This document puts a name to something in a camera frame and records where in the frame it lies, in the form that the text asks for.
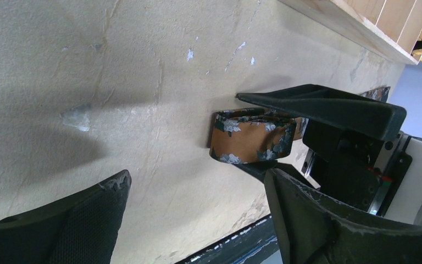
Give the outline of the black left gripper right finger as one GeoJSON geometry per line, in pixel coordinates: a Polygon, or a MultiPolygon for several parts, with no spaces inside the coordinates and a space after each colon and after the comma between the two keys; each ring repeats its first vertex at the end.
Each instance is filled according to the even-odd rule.
{"type": "Polygon", "coordinates": [[[264,186],[283,263],[422,263],[422,226],[358,210],[280,169],[264,186]]]}

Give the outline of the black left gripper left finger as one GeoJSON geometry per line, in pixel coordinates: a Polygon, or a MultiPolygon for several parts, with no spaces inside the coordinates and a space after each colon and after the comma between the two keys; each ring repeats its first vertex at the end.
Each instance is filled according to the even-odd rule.
{"type": "Polygon", "coordinates": [[[0,220],[0,263],[110,263],[129,197],[128,170],[0,220]]]}

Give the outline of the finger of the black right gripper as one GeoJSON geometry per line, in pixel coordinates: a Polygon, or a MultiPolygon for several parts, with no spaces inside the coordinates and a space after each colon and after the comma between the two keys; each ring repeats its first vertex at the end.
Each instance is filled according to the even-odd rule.
{"type": "Polygon", "coordinates": [[[280,163],[276,160],[248,163],[248,164],[239,164],[238,168],[248,173],[249,175],[253,176],[254,178],[258,179],[262,183],[264,182],[264,178],[265,178],[267,170],[281,169],[283,172],[299,180],[301,183],[305,184],[306,186],[315,188],[315,186],[312,183],[310,183],[304,177],[304,175],[302,175],[293,165],[287,164],[287,163],[280,163]]]}
{"type": "Polygon", "coordinates": [[[314,84],[266,93],[240,92],[236,98],[378,140],[393,140],[407,115],[403,107],[314,84]]]}

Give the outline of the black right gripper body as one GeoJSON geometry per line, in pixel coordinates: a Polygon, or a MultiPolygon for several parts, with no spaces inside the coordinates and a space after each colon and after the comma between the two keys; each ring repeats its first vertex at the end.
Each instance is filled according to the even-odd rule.
{"type": "Polygon", "coordinates": [[[376,216],[386,214],[413,160],[402,131],[381,141],[308,121],[302,140],[309,148],[302,172],[318,190],[376,216]]]}

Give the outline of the brown floral tie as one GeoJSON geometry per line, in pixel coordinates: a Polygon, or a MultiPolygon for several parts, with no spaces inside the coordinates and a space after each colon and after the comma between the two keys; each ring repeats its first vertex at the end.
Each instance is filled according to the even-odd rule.
{"type": "MultiPolygon", "coordinates": [[[[356,94],[386,102],[388,86],[356,94]]],[[[221,163],[248,164],[287,157],[303,137],[308,118],[250,104],[213,115],[208,141],[210,157],[221,163]]]]}

